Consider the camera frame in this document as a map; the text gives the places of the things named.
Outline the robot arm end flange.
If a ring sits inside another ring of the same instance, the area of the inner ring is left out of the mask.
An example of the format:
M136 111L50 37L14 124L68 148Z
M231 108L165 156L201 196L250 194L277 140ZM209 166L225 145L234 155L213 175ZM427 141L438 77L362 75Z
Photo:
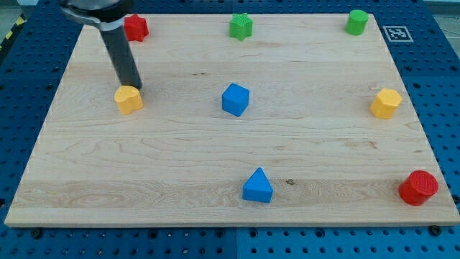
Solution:
M79 24L110 31L123 25L134 0L58 0L63 14Z

